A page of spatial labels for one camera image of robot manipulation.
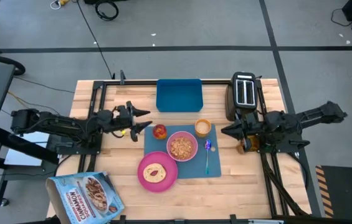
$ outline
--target concrete floor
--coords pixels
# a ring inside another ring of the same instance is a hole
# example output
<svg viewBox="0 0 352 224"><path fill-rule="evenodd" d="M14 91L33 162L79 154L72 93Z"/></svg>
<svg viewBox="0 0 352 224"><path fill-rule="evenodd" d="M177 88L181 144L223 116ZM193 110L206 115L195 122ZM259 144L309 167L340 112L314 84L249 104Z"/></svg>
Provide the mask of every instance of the concrete floor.
<svg viewBox="0 0 352 224"><path fill-rule="evenodd" d="M0 1L0 49L96 47L75 3L51 10L52 0ZM331 11L347 0L266 0L278 46L352 46L352 32L330 22ZM260 4L256 0L129 0L117 2L119 17L101 21L92 6L80 3L101 47L194 45L270 46ZM342 13L335 20L346 22ZM124 70L134 78L230 78L235 71L278 78L271 51L150 51L104 52L112 72ZM97 52L3 54L25 65L23 78L54 88L74 90L77 80L107 79ZM314 166L352 167L352 51L280 52L295 111L332 100L349 114L337 125L319 125L303 132ZM72 94L14 80L11 91L37 104L69 114ZM21 109L10 96L3 109ZM0 127L10 117L0 114ZM10 206L0 208L0 223L19 223L45 217L49 199L43 180L12 181L4 195Z"/></svg>

